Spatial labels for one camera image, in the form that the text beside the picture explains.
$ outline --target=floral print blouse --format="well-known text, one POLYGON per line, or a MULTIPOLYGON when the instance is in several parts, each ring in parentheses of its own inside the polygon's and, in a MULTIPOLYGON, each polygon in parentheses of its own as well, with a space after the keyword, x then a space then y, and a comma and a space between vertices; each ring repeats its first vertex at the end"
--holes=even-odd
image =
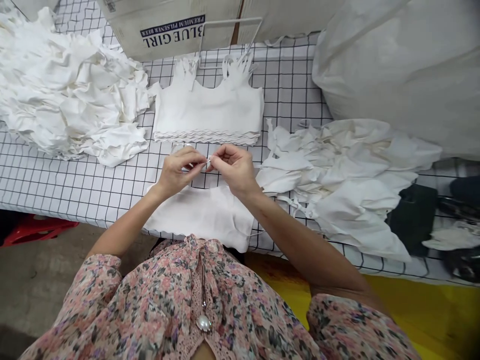
POLYGON ((20 358, 190 359, 206 342, 217 359, 419 359, 390 317, 346 298, 314 296, 308 332, 218 240, 166 240, 123 279, 119 266, 86 259, 52 328, 20 358), (202 299, 208 333, 196 326, 202 299))

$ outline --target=table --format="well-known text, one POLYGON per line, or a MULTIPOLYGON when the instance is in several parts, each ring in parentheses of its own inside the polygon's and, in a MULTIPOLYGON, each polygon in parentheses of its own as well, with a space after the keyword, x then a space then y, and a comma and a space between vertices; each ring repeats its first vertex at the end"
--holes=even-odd
MULTIPOLYGON (((82 35, 95 29, 103 31, 106 44, 118 44, 111 27, 106 22, 96 1, 62 0, 57 8, 57 29, 62 33, 82 35)), ((299 129, 304 118, 312 120, 316 127, 332 121, 322 91, 313 82, 313 53, 316 35, 284 39, 278 47, 255 44, 253 61, 257 66, 251 78, 253 87, 264 88, 264 116, 290 132, 299 129)), ((240 54, 242 46, 206 52, 206 61, 216 64, 228 54, 240 54)), ((162 87, 172 79, 172 59, 144 62, 150 76, 150 84, 159 81, 162 87)), ((222 79, 221 70, 199 70, 197 80, 205 87, 217 86, 222 79)), ((148 110, 138 117, 140 126, 147 129, 151 139, 154 112, 148 110)), ((160 176, 164 158, 170 154, 172 144, 150 140, 149 148, 132 159, 108 168, 100 165, 92 156, 75 161, 51 158, 36 148, 25 144, 17 135, 10 134, 5 123, 0 122, 0 208, 25 213, 39 214, 71 221, 89 223, 106 228, 138 202, 144 190, 160 176)), ((247 149, 253 161, 261 163, 269 153, 267 149, 267 125, 255 146, 247 149)), ((211 155, 218 144, 197 143, 195 147, 205 156, 211 155)), ((478 174, 479 168, 472 163, 449 159, 435 164, 423 172, 418 184, 438 189, 440 195, 448 194, 448 184, 457 177, 478 174)), ((192 182, 193 187, 211 188, 222 183, 215 173, 202 173, 192 182)), ((285 210, 293 213, 288 205, 279 202, 285 210)), ((314 230, 318 224, 302 216, 296 218, 314 230)), ((453 219, 437 214, 435 226, 446 226, 453 219)), ((254 223, 254 233, 261 231, 254 223)), ((173 235, 145 232, 164 238, 173 235)), ((463 284, 452 278, 443 268, 439 254, 430 251, 426 258, 414 258, 411 263, 402 263, 378 256, 365 255, 355 247, 332 243, 352 264, 364 274, 411 279, 433 284, 463 284)), ((266 232, 250 238, 249 251, 284 257, 266 232)))

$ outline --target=woman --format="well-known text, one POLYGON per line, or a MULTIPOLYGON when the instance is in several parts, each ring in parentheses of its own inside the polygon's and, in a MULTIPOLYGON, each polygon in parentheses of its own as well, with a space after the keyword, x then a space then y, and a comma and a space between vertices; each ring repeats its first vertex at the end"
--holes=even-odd
POLYGON ((152 212, 207 162, 187 146, 165 159, 158 183, 98 239, 53 327, 21 359, 419 358, 349 261, 262 193, 248 151, 224 144, 210 161, 206 171, 222 174, 310 283, 310 332, 215 239, 161 242, 122 279, 120 258, 152 212))

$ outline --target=cardboard box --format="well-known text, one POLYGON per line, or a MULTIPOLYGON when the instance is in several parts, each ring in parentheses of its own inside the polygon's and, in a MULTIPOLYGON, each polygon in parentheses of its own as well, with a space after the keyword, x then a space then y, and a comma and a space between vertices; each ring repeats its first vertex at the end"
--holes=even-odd
MULTIPOLYGON (((262 17, 256 41, 321 30, 344 0, 97 0, 125 54, 151 61, 199 50, 205 21, 262 17)), ((208 25, 202 50, 249 44, 257 24, 208 25)))
MULTIPOLYGON (((243 0, 241 18, 262 17, 255 41, 323 30, 345 0, 243 0)), ((249 44, 257 27, 239 24, 237 44, 249 44)))

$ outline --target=white plastic bag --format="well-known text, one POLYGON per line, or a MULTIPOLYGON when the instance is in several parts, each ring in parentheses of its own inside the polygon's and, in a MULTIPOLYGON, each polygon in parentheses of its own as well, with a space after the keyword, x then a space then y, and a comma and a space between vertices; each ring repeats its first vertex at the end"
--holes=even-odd
POLYGON ((478 0, 348 0, 320 34, 312 79, 335 120, 382 120, 480 160, 478 0))

